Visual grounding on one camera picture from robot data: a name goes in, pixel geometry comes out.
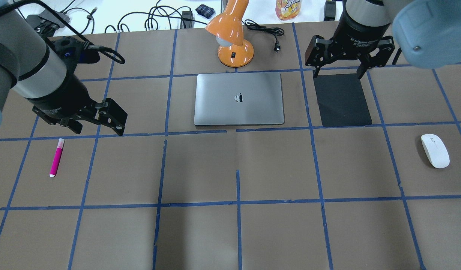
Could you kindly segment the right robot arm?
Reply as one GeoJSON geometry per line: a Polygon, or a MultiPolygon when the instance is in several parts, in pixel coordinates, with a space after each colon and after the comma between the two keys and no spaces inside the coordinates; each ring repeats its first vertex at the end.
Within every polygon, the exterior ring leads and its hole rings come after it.
{"type": "Polygon", "coordinates": [[[423,69],[461,62],[461,0],[344,0],[334,35],[312,37],[305,65],[317,77],[337,60],[359,60],[361,78],[402,54],[423,69]]]}

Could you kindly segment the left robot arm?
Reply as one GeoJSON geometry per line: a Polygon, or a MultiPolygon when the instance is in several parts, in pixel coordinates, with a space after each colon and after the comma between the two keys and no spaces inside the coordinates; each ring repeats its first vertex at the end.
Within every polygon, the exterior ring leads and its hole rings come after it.
{"type": "Polygon", "coordinates": [[[114,49],[93,44],[78,32],[77,38],[49,41],[17,13],[17,8],[28,4],[57,15],[40,0],[13,4],[0,0],[0,127],[9,91],[14,90],[31,102],[33,112],[49,125],[80,134],[81,122],[87,121],[123,135],[126,111],[113,99],[94,101],[74,72],[78,64],[97,63],[100,54],[119,64],[125,63],[124,57],[114,49]]]}

